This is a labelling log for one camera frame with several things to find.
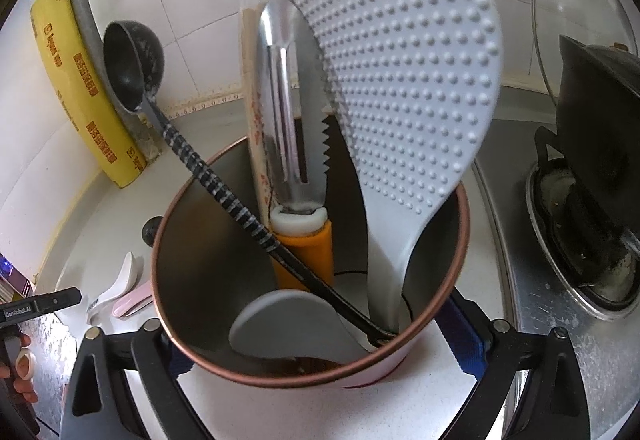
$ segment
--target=countertop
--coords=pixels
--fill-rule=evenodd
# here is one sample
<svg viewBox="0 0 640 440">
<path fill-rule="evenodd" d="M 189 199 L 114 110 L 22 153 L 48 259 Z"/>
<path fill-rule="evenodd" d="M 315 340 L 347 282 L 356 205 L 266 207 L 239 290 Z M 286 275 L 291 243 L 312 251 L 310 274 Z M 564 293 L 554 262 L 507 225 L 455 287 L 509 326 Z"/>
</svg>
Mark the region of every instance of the countertop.
<svg viewBox="0 0 640 440">
<path fill-rule="evenodd" d="M 496 118 L 548 118 L 540 105 L 545 95 L 522 96 L 503 88 Z M 203 155 L 214 155 L 245 133 L 241 102 L 231 102 L 181 117 L 177 125 Z M 117 276 L 128 251 L 144 263 L 140 282 L 149 279 L 150 249 L 140 238 L 143 223 L 164 213 L 189 173 L 165 152 L 132 185 L 118 189 L 104 184 L 97 203 L 86 211 L 82 226 L 69 247 L 59 288 L 76 285 L 83 294 L 80 305 L 59 312 L 62 322 L 78 339 L 88 328 L 84 313 L 88 302 L 107 289 Z M 467 171 L 466 187 L 471 233 L 468 254 L 456 286 L 478 302 L 491 319 L 504 317 L 497 249 L 478 182 Z M 55 279 L 48 273 L 42 279 Z M 38 292 L 53 287 L 38 286 Z M 139 328 L 155 316 L 153 306 L 129 319 L 118 320 L 102 312 L 96 324 L 107 333 Z M 165 438 L 153 416 L 136 373 L 128 373 L 132 392 L 151 438 Z M 338 390 L 264 390 L 240 386 L 205 372 L 198 366 L 178 379 L 203 422 L 218 440 L 225 439 L 431 439 L 438 438 L 454 417 L 475 379 L 459 369 L 440 330 L 431 323 L 421 340 L 395 372 L 370 388 Z M 489 438 L 500 438 L 502 416 Z"/>
</svg>

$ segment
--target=ribbed black handle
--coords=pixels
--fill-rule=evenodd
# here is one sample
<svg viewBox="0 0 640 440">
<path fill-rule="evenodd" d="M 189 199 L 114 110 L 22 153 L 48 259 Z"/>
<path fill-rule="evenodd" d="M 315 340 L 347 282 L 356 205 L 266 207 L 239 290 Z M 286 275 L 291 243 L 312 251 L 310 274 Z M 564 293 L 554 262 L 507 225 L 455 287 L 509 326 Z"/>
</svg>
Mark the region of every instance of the ribbed black handle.
<svg viewBox="0 0 640 440">
<path fill-rule="evenodd" d="M 220 203 L 229 215 L 266 250 L 269 255 L 280 263 L 293 277 L 318 297 L 327 301 L 338 314 L 348 320 L 355 327 L 367 334 L 369 341 L 374 346 L 380 346 L 396 335 L 383 330 L 375 325 L 366 315 L 351 305 L 345 298 L 338 294 L 327 283 L 306 267 L 302 261 L 296 258 L 280 241 L 267 229 L 252 212 L 245 207 L 235 194 L 226 186 L 207 163 L 196 153 L 187 140 L 174 127 L 169 119 L 160 111 L 155 103 L 147 100 L 145 106 L 150 109 L 147 113 L 157 125 L 162 139 L 171 147 L 180 161 L 191 171 L 191 174 L 207 192 Z"/>
</svg>

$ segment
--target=gray pipe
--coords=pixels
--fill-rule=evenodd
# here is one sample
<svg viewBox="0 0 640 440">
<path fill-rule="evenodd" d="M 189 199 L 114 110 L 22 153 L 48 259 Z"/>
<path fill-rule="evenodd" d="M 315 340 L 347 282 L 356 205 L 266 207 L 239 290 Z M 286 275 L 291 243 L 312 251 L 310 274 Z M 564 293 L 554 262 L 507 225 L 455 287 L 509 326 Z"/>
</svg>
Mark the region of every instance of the gray pipe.
<svg viewBox="0 0 640 440">
<path fill-rule="evenodd" d="M 98 26 L 95 24 L 94 15 L 91 12 L 91 5 L 89 0 L 71 0 L 71 7 L 76 17 L 76 23 L 78 23 L 78 29 L 80 36 L 89 53 L 89 58 L 94 64 L 95 71 L 100 77 L 100 81 L 104 85 L 104 89 L 107 92 L 109 100 L 113 104 L 116 113 L 122 120 L 130 135 L 138 144 L 140 152 L 145 155 L 147 161 L 153 161 L 159 154 L 160 150 L 154 134 L 151 130 L 138 118 L 137 115 L 127 112 L 118 102 L 111 84 L 107 78 L 107 72 L 104 67 L 104 57 L 102 55 L 102 38 L 98 31 Z"/>
</svg>

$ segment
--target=metal screw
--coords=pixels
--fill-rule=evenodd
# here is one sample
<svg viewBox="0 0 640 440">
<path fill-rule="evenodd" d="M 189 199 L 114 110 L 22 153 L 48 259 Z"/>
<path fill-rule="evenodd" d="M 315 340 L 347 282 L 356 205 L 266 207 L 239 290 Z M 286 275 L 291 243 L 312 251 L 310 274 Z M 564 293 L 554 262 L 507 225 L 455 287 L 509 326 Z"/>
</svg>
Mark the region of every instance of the metal screw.
<svg viewBox="0 0 640 440">
<path fill-rule="evenodd" d="M 89 339 L 90 341 L 93 341 L 94 339 L 97 339 L 100 336 L 100 328 L 97 327 L 93 327 L 93 328 L 89 328 L 85 333 L 84 333 L 85 338 Z"/>
<path fill-rule="evenodd" d="M 561 326 L 557 326 L 556 328 L 554 328 L 554 335 L 558 339 L 567 339 L 567 338 L 569 338 L 569 332 L 566 331 L 566 328 L 563 328 Z"/>
<path fill-rule="evenodd" d="M 146 332 L 154 332 L 160 327 L 160 319 L 149 319 L 143 326 Z"/>
<path fill-rule="evenodd" d="M 504 319 L 496 319 L 494 321 L 494 330 L 498 333 L 505 334 L 511 330 L 511 325 Z"/>
</svg>

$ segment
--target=blue gripper pad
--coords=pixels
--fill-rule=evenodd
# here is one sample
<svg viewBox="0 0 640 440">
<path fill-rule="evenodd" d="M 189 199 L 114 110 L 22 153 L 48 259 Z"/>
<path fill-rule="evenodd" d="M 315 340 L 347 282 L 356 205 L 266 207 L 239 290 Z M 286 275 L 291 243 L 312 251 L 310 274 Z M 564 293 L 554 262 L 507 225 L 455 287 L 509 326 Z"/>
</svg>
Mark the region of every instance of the blue gripper pad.
<svg viewBox="0 0 640 440">
<path fill-rule="evenodd" d="M 168 371 L 174 380 L 178 378 L 178 375 L 190 372 L 193 364 L 193 360 L 182 353 L 175 344 L 171 345 L 171 361 L 169 362 Z"/>
<path fill-rule="evenodd" d="M 452 298 L 447 298 L 435 320 L 462 371 L 480 380 L 486 369 L 484 344 Z"/>
</svg>

